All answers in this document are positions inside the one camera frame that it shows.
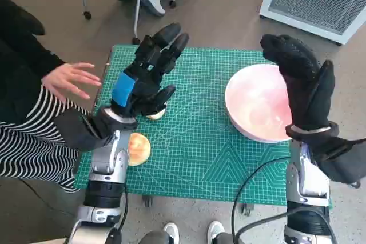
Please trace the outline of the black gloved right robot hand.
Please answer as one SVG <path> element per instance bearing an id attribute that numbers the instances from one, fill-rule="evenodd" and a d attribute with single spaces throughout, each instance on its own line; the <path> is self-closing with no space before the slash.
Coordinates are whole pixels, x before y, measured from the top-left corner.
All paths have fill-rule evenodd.
<path id="1" fill-rule="evenodd" d="M 279 67 L 286 83 L 292 125 L 305 131 L 330 127 L 333 62 L 320 64 L 308 46 L 289 35 L 265 34 L 260 45 L 264 58 Z"/>

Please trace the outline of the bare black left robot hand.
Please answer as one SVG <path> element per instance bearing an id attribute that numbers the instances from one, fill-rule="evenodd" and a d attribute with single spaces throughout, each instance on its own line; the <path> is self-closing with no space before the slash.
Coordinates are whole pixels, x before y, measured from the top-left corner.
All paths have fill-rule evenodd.
<path id="1" fill-rule="evenodd" d="M 111 110 L 120 117 L 157 114 L 166 108 L 176 87 L 161 87 L 165 74 L 175 67 L 189 40 L 179 23 L 171 23 L 152 36 L 146 35 L 135 59 L 118 77 L 112 91 Z"/>

